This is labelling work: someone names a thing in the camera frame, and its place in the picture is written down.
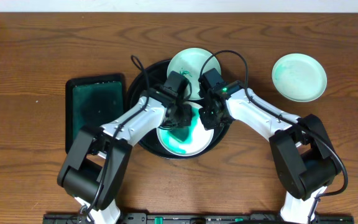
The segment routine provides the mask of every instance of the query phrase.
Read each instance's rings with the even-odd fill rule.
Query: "green stain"
[[[190,74],[189,71],[186,71],[186,70],[184,70],[183,68],[181,68],[179,74],[180,74],[180,75],[183,75],[183,76],[189,75],[190,77],[193,77],[193,76]]]
[[[284,65],[279,65],[277,68],[276,68],[276,71],[274,72],[274,79],[276,81],[279,81],[281,76],[284,74],[285,70],[287,69],[286,66]]]
[[[197,108],[191,108],[191,112],[193,113],[193,117],[191,118],[189,127],[176,128],[172,131],[160,130],[162,142],[169,150],[179,154],[186,154],[186,151],[182,149],[181,146],[190,145],[193,142],[192,133],[196,128],[200,114]]]

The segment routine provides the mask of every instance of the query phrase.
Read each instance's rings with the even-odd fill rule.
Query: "black cable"
[[[346,190],[347,188],[347,184],[349,182],[349,179],[348,179],[348,176],[347,176],[347,171],[346,171],[346,168],[345,168],[345,165],[343,164],[341,158],[339,158],[339,156],[335,153],[334,149],[332,149],[328,144],[327,142],[317,133],[315,133],[314,131],[311,131],[307,128],[304,128],[302,126],[300,126],[299,124],[297,123],[294,123],[293,121],[290,121],[286,118],[284,118],[281,114],[275,114],[274,112],[270,111],[269,109],[263,107],[262,105],[260,105],[258,102],[256,102],[252,96],[249,96],[249,93],[248,93],[248,64],[247,64],[247,61],[245,60],[245,58],[233,51],[233,50],[220,50],[214,54],[212,54],[204,63],[204,65],[201,67],[201,71],[200,71],[200,77],[202,76],[203,74],[203,70],[204,70],[204,67],[205,65],[209,62],[209,60],[211,60],[211,58],[215,57],[216,55],[220,54],[220,53],[232,53],[232,54],[235,54],[237,55],[238,57],[241,58],[241,60],[244,62],[244,65],[246,67],[246,80],[245,80],[245,92],[246,92],[246,96],[248,98],[248,100],[250,102],[252,102],[254,105],[256,105],[257,107],[259,107],[260,109],[262,109],[263,111],[265,111],[266,113],[276,117],[279,121],[284,121],[298,129],[300,129],[301,131],[303,131],[304,133],[308,134],[309,136],[311,136],[314,140],[316,141],[319,141],[322,145],[324,145],[324,147],[326,147],[329,151],[329,153],[331,154],[331,156],[333,157],[334,160],[336,160],[342,170],[342,173],[343,173],[343,178],[344,178],[344,183],[343,183],[343,186],[339,189],[339,190],[336,190],[334,192],[328,192],[328,193],[321,193],[321,194],[318,194],[316,195],[316,197],[314,198],[314,202],[313,202],[313,206],[310,210],[310,213],[308,215],[308,223],[311,223],[311,216],[314,214],[314,211],[316,210],[316,207],[317,207],[317,203],[320,201],[320,198],[321,197],[326,197],[326,196],[333,196],[333,195],[338,195],[340,193],[342,193],[343,191]]]
[[[95,207],[95,205],[97,204],[98,200],[99,200],[99,197],[100,197],[100,194],[102,192],[102,189],[103,189],[103,184],[104,184],[104,180],[106,178],[106,173],[107,173],[107,169],[108,169],[108,164],[109,164],[109,160],[110,160],[110,156],[112,154],[112,149],[114,147],[114,140],[116,139],[119,131],[124,127],[124,125],[130,121],[132,118],[134,118],[135,116],[137,116],[140,112],[142,112],[143,110],[146,109],[146,106],[147,104],[149,103],[149,90],[150,90],[150,83],[149,83],[149,76],[146,72],[146,70],[144,69],[142,63],[140,62],[140,60],[134,56],[134,55],[131,55],[131,60],[132,62],[134,63],[134,65],[140,70],[142,71],[142,73],[144,74],[145,76],[145,79],[146,79],[146,87],[147,87],[147,90],[146,90],[146,102],[144,103],[144,105],[138,110],[136,111],[134,114],[132,114],[131,116],[129,116],[127,119],[125,119],[121,124],[118,125],[116,131],[114,132],[111,140],[110,140],[110,143],[108,145],[108,150],[106,151],[106,159],[104,161],[104,165],[103,165],[103,169],[102,169],[102,174],[101,174],[101,178],[100,178],[100,183],[99,183],[99,187],[95,193],[95,196],[94,196],[94,199],[92,201],[92,203],[89,205],[89,207],[86,209],[86,211],[84,213],[81,213],[80,212],[80,215],[81,216],[84,216],[84,217],[87,217],[90,212],[92,211],[92,209]]]

